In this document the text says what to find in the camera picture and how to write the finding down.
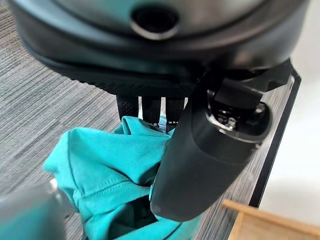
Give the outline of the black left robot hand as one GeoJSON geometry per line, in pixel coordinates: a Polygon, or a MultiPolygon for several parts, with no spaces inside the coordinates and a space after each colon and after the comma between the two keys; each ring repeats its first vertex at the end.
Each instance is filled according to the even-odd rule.
{"type": "Polygon", "coordinates": [[[25,48],[117,98],[119,115],[173,130],[151,194],[188,221],[234,182],[272,127],[264,93],[293,77],[307,0],[10,0],[25,48]]]}

